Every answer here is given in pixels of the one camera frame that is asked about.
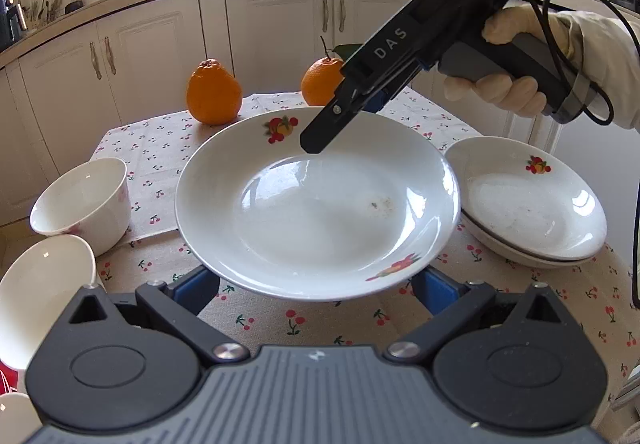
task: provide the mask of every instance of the white bowl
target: white bowl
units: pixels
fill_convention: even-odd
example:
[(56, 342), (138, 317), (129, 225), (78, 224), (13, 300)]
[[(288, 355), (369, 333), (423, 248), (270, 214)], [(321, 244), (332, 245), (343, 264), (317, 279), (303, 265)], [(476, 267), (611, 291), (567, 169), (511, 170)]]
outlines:
[(495, 254), (499, 254), (515, 262), (516, 264), (525, 265), (526, 267), (534, 267), (538, 269), (555, 269), (558, 267), (573, 267), (574, 265), (581, 265), (590, 261), (591, 258), (584, 258), (582, 260), (544, 260), (542, 258), (536, 258), (530, 254), (525, 254), (513, 247), (504, 244), (497, 238), (491, 236), (477, 225), (468, 215), (463, 215), (465, 227), (469, 233), (471, 233), (481, 244), (484, 244), (491, 249)]
[(543, 260), (581, 260), (602, 248), (600, 201), (561, 160), (503, 137), (460, 140), (445, 157), (460, 182), (462, 208), (495, 238)]
[(319, 110), (233, 124), (180, 176), (180, 233), (204, 265), (240, 287), (315, 301), (372, 294), (425, 267), (456, 226), (458, 184), (427, 139), (362, 112), (309, 155), (300, 132)]
[(29, 396), (12, 392), (0, 395), (0, 442), (22, 444), (42, 426)]
[(77, 166), (44, 190), (31, 210), (31, 227), (45, 236), (76, 234), (100, 256), (127, 230), (131, 204), (127, 165), (102, 158)]
[(69, 300), (95, 282), (94, 254), (78, 236), (52, 236), (27, 249), (0, 281), (0, 361), (25, 370)]

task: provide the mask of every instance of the gray gripper base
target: gray gripper base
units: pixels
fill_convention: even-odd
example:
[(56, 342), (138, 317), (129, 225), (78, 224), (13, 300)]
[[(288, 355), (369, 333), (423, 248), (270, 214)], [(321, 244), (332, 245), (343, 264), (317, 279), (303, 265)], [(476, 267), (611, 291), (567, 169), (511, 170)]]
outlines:
[(263, 347), (214, 368), (189, 404), (122, 435), (44, 427), (30, 444), (594, 444), (588, 428), (539, 439), (491, 432), (442, 403), (414, 366), (372, 347)]

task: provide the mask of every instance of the hand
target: hand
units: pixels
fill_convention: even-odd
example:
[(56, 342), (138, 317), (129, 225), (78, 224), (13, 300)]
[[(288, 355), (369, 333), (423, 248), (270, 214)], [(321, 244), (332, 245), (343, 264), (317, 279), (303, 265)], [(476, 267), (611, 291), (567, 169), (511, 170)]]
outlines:
[[(549, 14), (549, 26), (558, 47), (565, 56), (569, 56), (569, 29), (553, 14)], [(485, 22), (482, 37), (489, 43), (503, 45), (521, 32), (545, 41), (540, 22), (530, 5), (498, 11)], [(489, 74), (475, 83), (463, 78), (447, 77), (444, 80), (444, 95), (449, 101), (457, 101), (469, 94), (476, 94), (483, 101), (521, 117), (534, 117), (546, 105), (546, 96), (538, 91), (538, 82), (531, 76), (512, 81), (507, 74)]]

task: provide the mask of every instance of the white floral tablecloth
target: white floral tablecloth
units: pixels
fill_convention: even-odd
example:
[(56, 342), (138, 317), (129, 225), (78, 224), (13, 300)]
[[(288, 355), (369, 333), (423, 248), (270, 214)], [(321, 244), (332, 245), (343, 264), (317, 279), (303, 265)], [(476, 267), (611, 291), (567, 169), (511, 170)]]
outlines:
[[(299, 93), (254, 94), (244, 100), (239, 117), (303, 105)], [(417, 130), (441, 151), (479, 135), (409, 88), (380, 113)], [(218, 130), (179, 112), (111, 130), (101, 140), (92, 158), (126, 161), (132, 203), (126, 235), (97, 261), (107, 291), (131, 292), (147, 280), (170, 282), (198, 265), (177, 231), (174, 193), (189, 157)], [(553, 287), (607, 365), (609, 387), (594, 424), (600, 421), (640, 356), (640, 316), (630, 303), (630, 270), (609, 246), (580, 267), (538, 270), (492, 253), (460, 224), (433, 265), (454, 280), (482, 279), (507, 292), (524, 291), (532, 281)], [(318, 304), (258, 296), (222, 281), (200, 317), (255, 351), (260, 344), (383, 348), (430, 314), (409, 282), (376, 296)]]

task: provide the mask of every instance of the orange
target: orange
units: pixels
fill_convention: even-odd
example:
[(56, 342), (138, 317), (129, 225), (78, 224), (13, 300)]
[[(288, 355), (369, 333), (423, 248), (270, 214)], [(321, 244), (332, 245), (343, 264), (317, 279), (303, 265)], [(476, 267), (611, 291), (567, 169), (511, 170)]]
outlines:
[(215, 59), (200, 63), (189, 79), (187, 108), (204, 124), (227, 124), (242, 105), (240, 84)]
[(322, 58), (311, 65), (302, 77), (300, 90), (306, 104), (325, 106), (334, 97), (334, 92), (344, 76), (340, 69), (344, 62), (340, 58)]

